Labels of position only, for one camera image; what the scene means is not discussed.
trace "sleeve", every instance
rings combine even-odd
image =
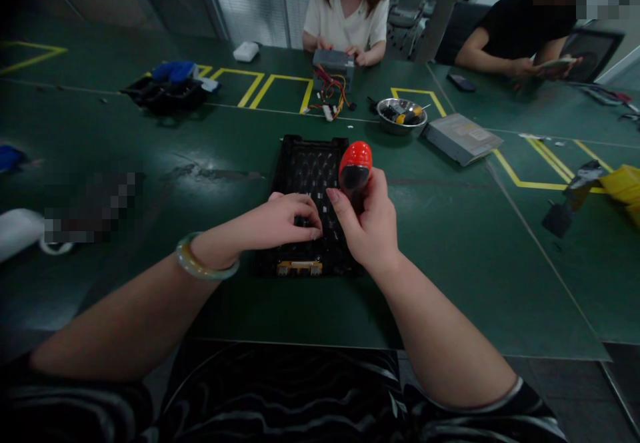
[[[495,38],[509,22],[517,18],[518,8],[515,0],[498,0],[476,28],[484,28],[489,34],[489,39]]]
[[[387,17],[389,16],[389,0],[380,0],[373,11],[371,18],[371,34],[369,35],[369,47],[380,41],[387,41]]]
[[[5,431],[18,441],[128,442],[153,407],[141,382],[84,382],[38,374],[29,355],[2,370]]]
[[[440,406],[413,386],[405,388],[405,401],[420,441],[566,443],[558,421],[542,398],[518,378],[502,400],[474,410]]]
[[[305,32],[312,37],[320,36],[320,0],[309,0],[307,17],[305,18]]]

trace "green workbench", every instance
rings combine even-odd
[[[573,139],[614,167],[637,165],[640,133],[619,124],[615,109],[573,88],[545,84],[534,97],[508,99],[508,89],[488,79],[463,95],[448,86],[446,68],[384,61],[357,70],[351,99],[358,109],[327,123],[299,114],[306,98],[316,100],[308,91],[311,58],[301,51],[263,47],[256,61],[242,64],[226,42],[32,15],[4,38],[17,39],[31,45],[0,50],[0,139],[35,163],[2,175],[0,212],[65,208],[98,172],[139,171],[145,180],[109,242],[58,257],[30,248],[0,266],[4,327],[58,329],[169,254],[184,234],[260,205],[269,196],[280,138],[296,134],[371,145],[374,164],[389,179],[401,250],[502,353],[607,359],[601,339],[640,342],[638,234],[630,221],[606,195],[592,195],[569,236],[557,240],[539,222],[547,200],[558,201],[560,192],[519,187],[510,176],[563,183],[517,136],[521,131],[569,139],[554,151],[574,169],[589,157]],[[30,59],[38,61],[25,65]],[[223,88],[181,117],[149,115],[118,94],[174,59],[198,63]],[[430,119],[455,109],[495,129],[511,172],[495,155],[462,169],[417,134],[382,132],[366,96],[393,91],[432,103]],[[207,302],[190,336],[401,348],[368,276],[256,279],[251,258],[244,255],[239,274]]]

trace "stainless steel bowl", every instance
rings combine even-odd
[[[378,116],[380,117],[380,125],[382,128],[393,134],[393,135],[408,135],[416,128],[422,128],[427,123],[427,112],[422,110],[422,114],[420,115],[420,121],[416,125],[399,125],[395,121],[389,120],[387,117],[382,115],[382,110],[386,109],[390,105],[399,105],[405,110],[413,110],[416,108],[421,108],[421,105],[414,103],[409,100],[403,99],[386,99],[378,102]]]

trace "finger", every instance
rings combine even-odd
[[[284,196],[285,196],[284,193],[273,192],[273,193],[271,193],[271,195],[269,195],[269,200],[267,200],[267,201],[277,200],[278,198],[282,198]]]
[[[310,207],[305,203],[296,202],[293,207],[293,216],[295,217],[303,217],[309,220],[315,228],[317,228],[322,234],[322,222],[320,221],[320,215],[318,215],[318,210],[315,207]]]
[[[300,203],[304,203],[305,205],[309,205],[316,211],[316,213],[318,211],[318,207],[316,206],[315,201],[313,201],[313,199],[306,193],[291,193],[287,195],[287,198],[291,201],[297,201]]]
[[[284,232],[287,243],[314,241],[322,237],[322,232],[317,228],[303,228],[302,226],[289,226]]]
[[[357,238],[363,229],[347,196],[338,189],[327,189],[327,195],[347,240]]]
[[[371,178],[367,184],[367,195],[373,202],[380,201],[389,196],[387,177],[381,169],[371,169]]]

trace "black striped clothing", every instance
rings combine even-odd
[[[444,408],[401,387],[394,352],[191,342],[156,419],[140,382],[61,380],[26,361],[5,372],[5,421],[22,441],[566,441],[522,379],[486,408]]]

